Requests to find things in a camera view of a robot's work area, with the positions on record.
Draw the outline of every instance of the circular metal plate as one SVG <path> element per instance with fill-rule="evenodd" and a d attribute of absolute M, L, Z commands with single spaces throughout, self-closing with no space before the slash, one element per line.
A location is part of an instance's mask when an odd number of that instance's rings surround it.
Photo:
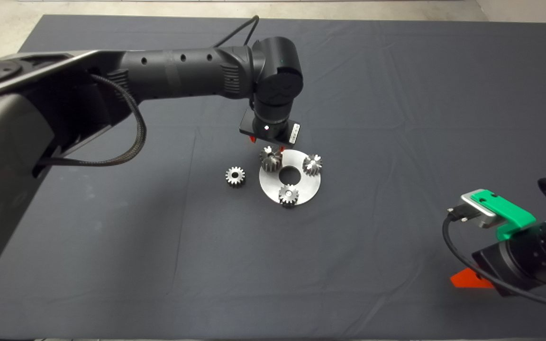
<path fill-rule="evenodd" d="M 286 149 L 282 152 L 282 167 L 278 171 L 266 172 L 260 168 L 258 179 L 260 180 L 260 187 L 267 197 L 279 204 L 279 188 L 285 185 L 279 180 L 279 172 L 288 166 L 294 167 L 300 172 L 300 181 L 295 184 L 299 191 L 299 200 L 296 202 L 296 205 L 304 204 L 315 196 L 321 183 L 321 173 L 306 175 L 303 172 L 303 161 L 306 157 L 305 153 Z"/>

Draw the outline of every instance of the center hole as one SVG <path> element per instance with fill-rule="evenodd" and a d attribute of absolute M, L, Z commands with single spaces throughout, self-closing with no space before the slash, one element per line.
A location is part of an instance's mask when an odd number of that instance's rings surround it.
<path fill-rule="evenodd" d="M 300 181 L 300 171 L 296 167 L 286 166 L 279 171 L 279 181 L 283 184 L 297 184 Z"/>

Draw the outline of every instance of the gear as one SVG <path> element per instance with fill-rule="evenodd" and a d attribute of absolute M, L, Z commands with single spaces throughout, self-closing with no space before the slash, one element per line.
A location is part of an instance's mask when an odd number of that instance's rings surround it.
<path fill-rule="evenodd" d="M 317 175 L 321 171 L 321 156 L 311 154 L 303 161 L 303 171 L 307 175 Z"/>
<path fill-rule="evenodd" d="M 239 167 L 231 167 L 225 173 L 225 179 L 229 186 L 238 188 L 246 181 L 246 173 Z"/>
<path fill-rule="evenodd" d="M 285 184 L 279 189 L 279 202 L 285 207 L 294 206 L 299 200 L 299 190 L 293 184 Z"/>
<path fill-rule="evenodd" d="M 260 166 L 266 172 L 277 172 L 282 167 L 282 153 L 279 149 L 274 152 L 270 145 L 260 150 L 258 157 L 260 158 Z"/>

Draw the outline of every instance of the black cable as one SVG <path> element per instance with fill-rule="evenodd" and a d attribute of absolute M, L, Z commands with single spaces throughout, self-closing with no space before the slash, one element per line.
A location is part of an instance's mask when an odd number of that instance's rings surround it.
<path fill-rule="evenodd" d="M 246 40 L 243 43 L 244 45 L 247 45 L 247 43 L 250 41 L 250 38 L 252 37 L 252 33 L 254 33 L 254 30 L 256 29 L 256 26 L 258 26 L 258 21 L 260 21 L 260 18 L 258 17 L 258 15 L 255 15 L 254 17 L 249 19 L 247 22 L 244 22 L 239 27 L 237 27 L 235 30 L 233 30 L 233 32 L 226 35 L 223 39 L 219 40 L 218 43 L 212 45 L 212 47 L 219 47 L 219 46 L 223 45 L 226 41 L 231 39 L 238 32 L 240 32 L 241 30 L 243 30 L 244 28 L 246 28 L 249 24 L 252 24 L 252 22 L 253 22 L 254 25 L 252 25 L 252 28 L 250 29 L 250 32 L 247 33 Z"/>
<path fill-rule="evenodd" d="M 91 162 L 71 158 L 42 158 L 38 162 L 40 166 L 116 166 L 118 164 L 126 163 L 133 159 L 145 146 L 145 140 L 147 138 L 147 126 L 145 125 L 145 121 L 143 120 L 143 115 L 138 109 L 138 104 L 136 103 L 132 95 L 130 95 L 130 93 L 128 93 L 128 91 L 121 87 L 119 84 L 112 82 L 107 78 L 97 75 L 91 75 L 91 77 L 95 82 L 99 84 L 112 87 L 117 92 L 119 92 L 126 100 L 127 105 L 130 107 L 132 114 L 134 114 L 134 117 L 136 118 L 136 140 L 134 141 L 134 144 L 132 145 L 132 147 L 130 147 L 130 149 L 128 149 L 125 153 L 119 155 L 118 157 L 104 161 Z"/>
<path fill-rule="evenodd" d="M 532 293 L 529 293 L 528 291 L 515 287 L 514 285 L 510 285 L 509 283 L 499 279 L 498 277 L 493 276 L 492 274 L 489 274 L 488 272 L 480 269 L 479 267 L 477 267 L 475 263 L 471 262 L 467 257 L 465 257 L 461 253 L 461 251 L 459 251 L 456 248 L 456 246 L 453 244 L 450 238 L 449 227 L 450 227 L 450 223 L 454 221 L 455 221 L 455 217 L 451 215 L 446 217 L 446 219 L 444 220 L 444 224 L 442 224 L 442 235 L 444 235 L 444 241 L 446 242 L 446 245 L 450 249 L 450 252 L 452 252 L 452 254 L 455 255 L 455 257 L 457 257 L 459 261 L 461 261 L 464 265 L 466 265 L 466 267 L 473 270 L 476 274 L 491 281 L 495 285 L 498 285 L 499 287 L 502 287 L 503 289 L 507 289 L 516 295 L 522 296 L 524 298 L 528 298 L 528 300 L 533 300 L 540 304 L 546 305 L 546 297 L 532 294 Z"/>

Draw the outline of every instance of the white sticker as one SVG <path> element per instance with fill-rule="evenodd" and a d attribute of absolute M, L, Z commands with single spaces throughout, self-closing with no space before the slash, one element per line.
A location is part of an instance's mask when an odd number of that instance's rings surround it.
<path fill-rule="evenodd" d="M 299 130 L 300 130 L 300 125 L 298 123 L 294 123 L 294 127 L 292 127 L 292 134 L 290 134 L 291 144 L 296 143 L 296 138 L 299 137 Z"/>

